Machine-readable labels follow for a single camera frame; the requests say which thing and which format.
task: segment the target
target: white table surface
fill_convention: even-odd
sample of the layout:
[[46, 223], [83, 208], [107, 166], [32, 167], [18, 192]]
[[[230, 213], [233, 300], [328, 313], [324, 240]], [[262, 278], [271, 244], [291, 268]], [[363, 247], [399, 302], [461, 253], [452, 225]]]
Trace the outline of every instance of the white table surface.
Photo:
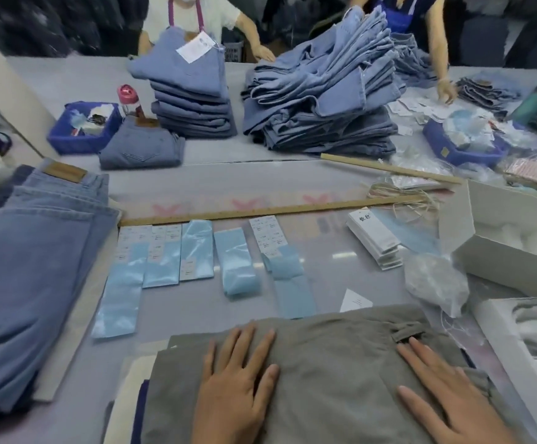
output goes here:
[[[145, 107], [151, 100], [147, 83], [134, 81], [124, 72], [123, 59], [8, 60], [54, 115], [71, 101], [116, 101], [116, 87], [123, 83], [134, 84]], [[242, 87], [243, 79], [238, 78], [243, 78], [245, 69], [242, 64], [228, 64], [232, 95]], [[460, 77], [475, 71], [453, 68], [451, 75]], [[507, 70], [507, 73], [531, 88], [537, 85], [537, 72]], [[110, 193], [128, 206], [133, 215], [151, 211], [179, 214], [226, 206], [250, 208], [356, 199], [365, 194], [361, 182], [372, 182], [377, 176], [373, 171], [308, 160], [307, 156], [281, 156], [245, 140], [239, 136], [227, 141], [189, 141], [185, 164], [176, 169], [111, 171]], [[424, 138], [415, 130], [413, 137], [394, 137], [394, 142], [399, 146], [421, 147]], [[302, 161], [282, 162], [292, 157]], [[97, 169], [93, 157], [76, 159], [75, 164]], [[318, 312], [338, 311], [346, 288], [370, 299], [375, 306], [413, 303], [404, 287], [403, 269], [380, 271], [345, 226], [345, 215], [346, 212], [340, 211], [279, 217], [288, 241], [302, 258]], [[1, 425], [0, 444], [97, 444], [104, 409], [115, 396], [121, 363], [137, 344], [175, 334], [224, 330], [252, 319], [278, 315], [271, 277], [262, 267], [247, 221], [213, 223], [215, 230], [237, 226], [244, 227], [252, 260], [261, 276], [260, 295], [229, 301], [222, 292], [218, 266], [213, 279], [143, 291], [137, 332], [100, 343], [85, 337], [55, 402], [37, 406], [21, 421]], [[483, 296], [512, 295], [509, 290], [489, 284], [476, 284], [473, 291]], [[438, 310], [431, 309], [428, 313], [433, 321], [440, 322], [436, 321]], [[469, 333], [452, 332], [474, 362], [491, 374], [507, 400], [524, 414], [520, 399], [492, 349], [477, 335], [476, 326], [471, 327]]]

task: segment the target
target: pink bottle cap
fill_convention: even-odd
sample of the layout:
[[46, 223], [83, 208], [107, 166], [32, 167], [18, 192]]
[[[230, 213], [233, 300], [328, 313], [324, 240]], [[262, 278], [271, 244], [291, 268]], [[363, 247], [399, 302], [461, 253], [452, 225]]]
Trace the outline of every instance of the pink bottle cap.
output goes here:
[[128, 84], [120, 86], [117, 89], [117, 93], [121, 104], [135, 104], [139, 102], [137, 91]]

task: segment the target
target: blue bin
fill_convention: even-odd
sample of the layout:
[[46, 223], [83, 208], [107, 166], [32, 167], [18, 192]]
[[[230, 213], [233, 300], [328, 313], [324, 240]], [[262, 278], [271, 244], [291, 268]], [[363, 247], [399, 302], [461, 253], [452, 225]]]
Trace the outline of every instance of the blue bin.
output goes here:
[[447, 137], [443, 130], [443, 124], [433, 119], [422, 129], [426, 141], [435, 156], [449, 162], [451, 165], [459, 166], [466, 162], [479, 163], [487, 167], [493, 167], [500, 162], [509, 152], [509, 144], [498, 134], [494, 134], [494, 151], [492, 153], [472, 153], [459, 150], [455, 144]]
[[[90, 111], [102, 104], [112, 104], [114, 110], [112, 115], [104, 125], [104, 130], [100, 135], [80, 135], [73, 137], [71, 131], [71, 111], [78, 111], [89, 116]], [[55, 126], [47, 136], [47, 140], [51, 146], [57, 150], [59, 154], [97, 154], [102, 151], [108, 142], [119, 130], [123, 118], [119, 111], [119, 106], [116, 103], [101, 103], [77, 101], [65, 105], [65, 112], [59, 117]]]

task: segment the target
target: wooden ruler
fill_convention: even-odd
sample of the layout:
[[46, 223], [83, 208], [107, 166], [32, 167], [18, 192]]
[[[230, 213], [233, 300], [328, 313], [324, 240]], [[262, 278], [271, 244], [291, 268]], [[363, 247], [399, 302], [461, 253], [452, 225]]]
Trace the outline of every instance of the wooden ruler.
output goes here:
[[414, 176], [415, 178], [433, 179], [439, 182], [449, 183], [464, 183], [465, 179], [457, 178], [455, 176], [437, 175], [435, 173], [428, 173], [427, 171], [411, 170], [409, 168], [402, 168], [396, 165], [390, 165], [388, 163], [381, 163], [375, 160], [366, 160], [362, 158], [333, 156], [332, 154], [321, 154], [320, 158], [324, 160], [330, 160], [332, 162], [347, 163], [349, 165], [357, 165], [366, 168], [373, 168], [374, 170], [389, 171], [397, 175]]
[[227, 210], [220, 212], [194, 213], [182, 216], [149, 216], [121, 220], [120, 226], [140, 226], [148, 224], [188, 223], [191, 220], [231, 220], [234, 218], [250, 218], [253, 216], [284, 215], [295, 213], [321, 212], [324, 210], [339, 210], [369, 207], [384, 204], [407, 204], [424, 201], [421, 195], [389, 196], [387, 198], [354, 199], [353, 201], [326, 202], [325, 204], [286, 205], [283, 207], [267, 207], [252, 210]]

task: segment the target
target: person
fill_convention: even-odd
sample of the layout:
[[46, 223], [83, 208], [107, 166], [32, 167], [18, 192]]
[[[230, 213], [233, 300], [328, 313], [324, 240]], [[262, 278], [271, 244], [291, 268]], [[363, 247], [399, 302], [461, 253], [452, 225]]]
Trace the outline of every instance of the person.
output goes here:
[[414, 17], [425, 16], [430, 57], [438, 78], [439, 99], [452, 103], [457, 98], [457, 90], [447, 76], [449, 51], [443, 23], [445, 0], [351, 0], [351, 6], [362, 9], [367, 4], [369, 10], [381, 6], [391, 32], [410, 32]]
[[[256, 439], [279, 378], [279, 367], [270, 365], [261, 374], [276, 337], [274, 330], [264, 336], [244, 365], [254, 331], [255, 326], [249, 324], [243, 331], [235, 328], [230, 332], [217, 356], [215, 371], [215, 343], [209, 344], [191, 444], [253, 444]], [[463, 369], [449, 366], [415, 338], [410, 338], [408, 344], [399, 344], [397, 351], [445, 410], [448, 424], [414, 391], [407, 387], [397, 389], [405, 406], [437, 444], [517, 444], [513, 433]]]
[[256, 24], [228, 0], [149, 0], [139, 37], [139, 55], [148, 53], [169, 26], [185, 30], [187, 39], [204, 30], [217, 43], [221, 43], [222, 28], [237, 27], [248, 39], [256, 59], [275, 60], [272, 51], [260, 43]]

